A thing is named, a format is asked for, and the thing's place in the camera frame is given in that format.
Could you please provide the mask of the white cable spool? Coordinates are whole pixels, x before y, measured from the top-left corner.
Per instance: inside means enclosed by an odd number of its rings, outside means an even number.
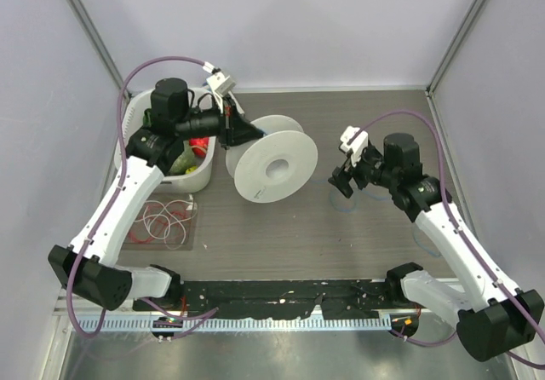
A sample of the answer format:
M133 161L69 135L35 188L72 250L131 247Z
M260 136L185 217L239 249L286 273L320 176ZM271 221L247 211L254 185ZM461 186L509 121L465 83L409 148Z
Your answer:
M269 115L252 124L265 135L227 150L227 172L239 195L250 202L268 204L285 199L312 177L318 148L293 118Z

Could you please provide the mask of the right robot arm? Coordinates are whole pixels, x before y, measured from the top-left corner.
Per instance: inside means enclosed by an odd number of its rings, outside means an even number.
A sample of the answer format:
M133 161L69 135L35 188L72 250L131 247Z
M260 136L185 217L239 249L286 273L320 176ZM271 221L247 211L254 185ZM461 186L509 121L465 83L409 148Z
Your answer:
M384 295L402 308L415 302L438 315L458 335L462 346L477 361L534 340L544 301L535 290L522 291L493 262L468 230L441 181L423 172L420 148L405 133L387 135L383 149L371 144L367 132L349 126L340 137L346 156L329 179L345 197L368 185L388 190L396 207L433 241L455 273L460 290L433 278L423 267L409 262L387 272Z

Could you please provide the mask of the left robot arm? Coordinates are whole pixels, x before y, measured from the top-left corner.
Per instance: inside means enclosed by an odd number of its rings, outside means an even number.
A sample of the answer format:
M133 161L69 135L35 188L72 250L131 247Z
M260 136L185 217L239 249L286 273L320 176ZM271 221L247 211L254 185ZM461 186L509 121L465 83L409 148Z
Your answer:
M186 141L214 137L225 149L264 136L239 112L235 82L221 72L207 79L208 109L193 107L191 91L179 78L158 81L144 124L121 143L115 182L81 232L66 246L55 245L49 265L68 295L76 294L112 311L127 298L151 297L164 311L181 300L180 276L166 268L117 265L125 237L141 207L182 155Z

